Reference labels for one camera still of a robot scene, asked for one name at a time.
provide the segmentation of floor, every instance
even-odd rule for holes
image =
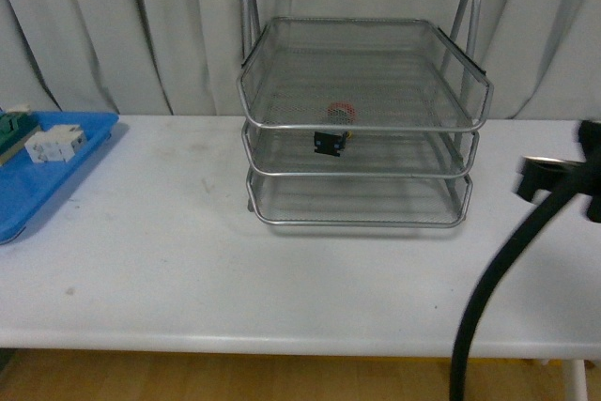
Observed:
[[[588,365],[591,401],[601,369]],[[2,401],[444,400],[443,359],[239,356],[19,350],[0,375]],[[467,400],[559,401],[558,363],[476,360]]]

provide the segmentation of black cable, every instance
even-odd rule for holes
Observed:
[[[463,401],[471,341],[476,333],[478,321],[486,308],[486,304],[502,277],[543,227],[576,194],[591,190],[599,184],[600,180],[601,147],[598,147],[595,152],[589,155],[585,163],[575,168],[560,184],[554,187],[551,194],[516,229],[488,265],[471,294],[455,338],[451,359],[450,401]]]

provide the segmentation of mesh tray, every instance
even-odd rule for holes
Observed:
[[[475,131],[490,82],[426,21],[277,18],[239,78],[249,121],[259,128],[342,130],[329,114],[343,102],[353,130]]]
[[[242,129],[253,169],[266,176],[460,177],[473,164],[478,133],[354,132],[340,157],[314,152],[313,131]]]
[[[264,177],[249,170],[247,188],[267,224],[453,227],[465,218],[471,180]]]

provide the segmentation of white table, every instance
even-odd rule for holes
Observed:
[[[241,124],[121,117],[0,247],[0,347],[450,356],[474,284],[532,208],[513,194],[520,156],[580,160],[574,122],[488,121],[459,227],[276,228],[246,208]],[[472,356],[601,358],[601,226],[584,200],[505,278]]]

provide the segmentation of red object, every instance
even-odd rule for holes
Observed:
[[[347,114],[348,119],[351,123],[355,122],[357,118],[357,112],[355,112],[355,108],[348,102],[332,102],[328,106],[328,116],[335,116],[337,112],[344,112]]]

